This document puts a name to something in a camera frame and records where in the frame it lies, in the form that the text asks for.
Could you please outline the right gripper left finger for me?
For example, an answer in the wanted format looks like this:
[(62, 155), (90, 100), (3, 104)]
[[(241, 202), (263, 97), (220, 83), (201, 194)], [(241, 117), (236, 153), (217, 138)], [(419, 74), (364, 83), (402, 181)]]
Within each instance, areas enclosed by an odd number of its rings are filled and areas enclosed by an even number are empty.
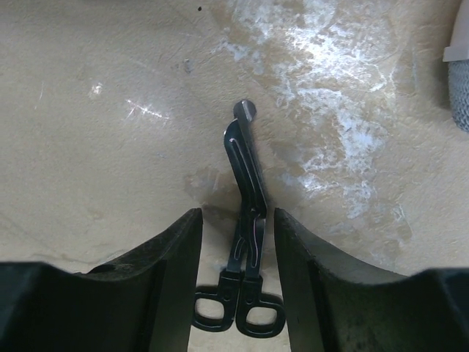
[(1, 264), (3, 351), (186, 351), (202, 211), (86, 274)]

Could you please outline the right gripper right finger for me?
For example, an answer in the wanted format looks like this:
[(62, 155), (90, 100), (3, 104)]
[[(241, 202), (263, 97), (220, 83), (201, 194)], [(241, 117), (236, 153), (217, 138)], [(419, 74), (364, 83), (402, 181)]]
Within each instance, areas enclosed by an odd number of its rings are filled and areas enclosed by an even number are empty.
[(411, 276), (365, 263), (285, 210), (274, 237), (293, 351), (466, 351), (468, 270)]

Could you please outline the black handled scissors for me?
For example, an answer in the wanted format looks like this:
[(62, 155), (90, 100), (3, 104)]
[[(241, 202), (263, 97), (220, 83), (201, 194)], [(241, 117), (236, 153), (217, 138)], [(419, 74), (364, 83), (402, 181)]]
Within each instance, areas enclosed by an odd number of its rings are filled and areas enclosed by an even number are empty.
[(222, 305), (221, 318), (209, 318), (193, 312), (194, 327), (222, 332), (236, 326), (241, 334), (257, 339), (281, 333), (286, 322), (281, 298), (263, 293), (260, 274), (267, 223), (267, 200), (261, 167), (256, 155), (251, 123), (256, 106), (250, 100), (234, 105), (234, 119), (224, 133), (224, 147), (241, 196), (241, 206), (226, 267), (216, 286), (198, 286), (196, 301), (214, 301)]

